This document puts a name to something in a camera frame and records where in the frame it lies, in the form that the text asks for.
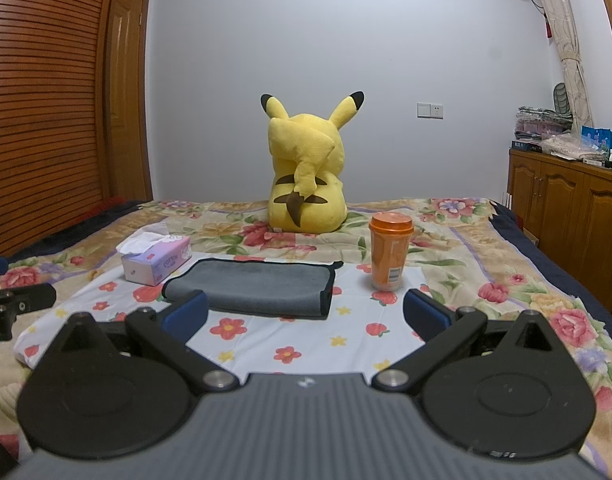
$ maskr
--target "curtain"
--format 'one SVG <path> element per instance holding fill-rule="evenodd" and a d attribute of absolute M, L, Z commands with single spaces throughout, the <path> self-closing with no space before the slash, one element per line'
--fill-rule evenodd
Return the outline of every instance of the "curtain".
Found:
<path fill-rule="evenodd" d="M 573 118 L 572 132 L 578 134 L 582 126 L 592 126 L 592 116 L 583 80 L 579 39 L 574 28 L 572 9 L 569 0 L 541 0 L 541 2 L 564 70 L 564 83 Z"/>

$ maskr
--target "barcode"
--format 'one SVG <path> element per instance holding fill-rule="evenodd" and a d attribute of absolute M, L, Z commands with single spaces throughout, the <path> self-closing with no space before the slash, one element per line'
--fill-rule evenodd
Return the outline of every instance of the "barcode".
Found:
<path fill-rule="evenodd" d="M 396 280 L 399 279 L 401 270 L 401 267 L 393 267 L 392 269 L 388 269 L 388 283 L 396 282 Z"/>

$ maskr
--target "orange lid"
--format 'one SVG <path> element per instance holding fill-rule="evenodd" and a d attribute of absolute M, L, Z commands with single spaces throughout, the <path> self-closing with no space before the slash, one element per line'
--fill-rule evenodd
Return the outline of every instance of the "orange lid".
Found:
<path fill-rule="evenodd" d="M 372 216 L 369 227 L 374 231 L 407 235 L 415 230 L 413 219 L 401 213 L 383 211 Z"/>

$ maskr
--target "pikachu ear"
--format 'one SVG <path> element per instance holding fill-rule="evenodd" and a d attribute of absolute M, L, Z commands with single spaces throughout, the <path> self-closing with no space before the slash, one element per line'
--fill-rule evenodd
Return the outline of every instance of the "pikachu ear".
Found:
<path fill-rule="evenodd" d="M 288 119 L 288 114 L 279 99 L 269 94 L 262 95 L 262 108 L 271 119 Z"/>
<path fill-rule="evenodd" d="M 345 123 L 350 121 L 363 104 L 363 92 L 350 94 L 346 99 L 339 103 L 335 111 L 330 115 L 329 121 L 339 130 Z"/>

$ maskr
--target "wall outlet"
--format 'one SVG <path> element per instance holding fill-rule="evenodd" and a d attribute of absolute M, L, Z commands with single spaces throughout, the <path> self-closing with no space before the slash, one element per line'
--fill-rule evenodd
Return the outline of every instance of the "wall outlet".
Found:
<path fill-rule="evenodd" d="M 430 105 L 430 117 L 435 119 L 443 119 L 443 105 Z"/>
<path fill-rule="evenodd" d="M 417 117 L 430 117 L 431 105 L 417 103 Z"/>

